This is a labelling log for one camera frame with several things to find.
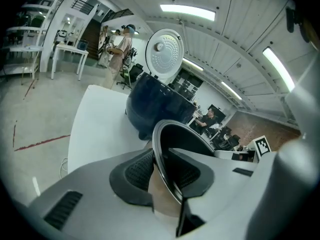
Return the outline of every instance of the white table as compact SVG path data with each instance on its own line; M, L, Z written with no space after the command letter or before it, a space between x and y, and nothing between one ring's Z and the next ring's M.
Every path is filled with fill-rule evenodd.
M191 123L192 123L195 119L197 119L198 117L199 117L199 115L198 115L196 112L194 112L193 115L192 115L192 119L190 120L190 122L187 123L187 126L191 125Z
M76 74L79 74L78 80L81 80L81 76L82 76L82 72L84 70L84 66L85 66L85 62L87 59L87 56L89 54L89 52L87 52L86 50L80 50L75 48L74 46L71 45L66 45L66 44L57 44L57 46L55 47L55 51L54 51L54 55L53 55L53 63L52 63L52 69L51 69L51 79L54 79L54 74L56 72L56 67L57 67L57 60L58 60L58 54L59 54L59 50L64 50L64 51L69 51L69 52L73 52L73 53L77 53L77 54L81 54L81 58L79 61L79 65L78 68L76 70Z
M89 85L76 112L68 151L68 173L86 164L131 151L147 141L125 115L128 95Z

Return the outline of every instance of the fluorescent light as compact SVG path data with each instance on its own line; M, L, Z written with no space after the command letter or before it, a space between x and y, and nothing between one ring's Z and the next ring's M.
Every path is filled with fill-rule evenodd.
M221 82L221 84L227 87L239 100L242 100L242 98L234 90L232 90L225 82Z
M190 60L188 60L188 59L186 59L186 58L183 58L182 60L183 60L184 62L186 62L186 63L194 66L194 67L197 68L198 70L201 70L201 71L204 70L202 67L198 66L197 64L194 64L193 62L191 62Z
M288 87L289 92L295 88L295 83L286 70L285 66L282 64L280 59L275 55L275 53L268 47L266 48L262 54L271 62L271 64L275 67L275 69L279 72L282 77L286 87Z
M210 21L215 21L216 13L214 11L192 7L192 6L186 6L186 5L176 5L176 4L161 4L160 7L164 12L191 14L191 15L205 18Z

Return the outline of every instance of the red line on floor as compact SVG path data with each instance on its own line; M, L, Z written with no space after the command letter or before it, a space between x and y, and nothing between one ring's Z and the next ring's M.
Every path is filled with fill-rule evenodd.
M16 125L14 125L14 128L13 128L13 139L12 139L12 147L13 148L15 147L15 136L16 136Z
M32 85L33 85L33 83L34 83L34 81L35 81L35 80L33 80L33 81L31 82L31 84L30 84L30 86L29 86L28 90L26 91L26 93L25 93L25 95L24 95L24 98L23 98L23 99L25 99L25 97L27 96L27 94L28 94L28 92L29 92L29 90L30 90L31 86L32 86Z
M66 138L66 137L69 137L69 135L63 135L63 136L60 136L60 137L57 137L57 138L51 138L51 139L47 139L47 140L44 140L44 141L41 141L41 142L38 142L36 144L31 144L29 146L23 146L23 147L19 147L18 149L16 149L15 151L19 151L19 150L26 150L28 148L32 148L32 147L35 147L35 146L39 146L41 144L45 144L45 143L48 143L48 142L53 142L53 141L56 141L56 140L59 140L59 139L62 139L62 138Z

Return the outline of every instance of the staircase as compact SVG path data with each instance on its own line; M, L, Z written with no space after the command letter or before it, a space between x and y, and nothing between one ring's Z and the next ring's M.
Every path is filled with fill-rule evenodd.
M98 46L100 36L101 23L92 19L86 27L81 39L88 41L87 51L89 52L88 58L98 60Z

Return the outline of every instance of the black vent grille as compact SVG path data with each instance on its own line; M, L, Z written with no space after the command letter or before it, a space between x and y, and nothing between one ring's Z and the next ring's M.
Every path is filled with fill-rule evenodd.
M61 230L82 196L76 191L67 192L44 217L44 220L57 230Z
M195 182L201 174L197 167L170 151L167 151L167 159L164 160L164 164L169 178L173 179L180 190Z
M150 177L154 171L154 154L151 152L125 170L126 179L137 188L148 191Z

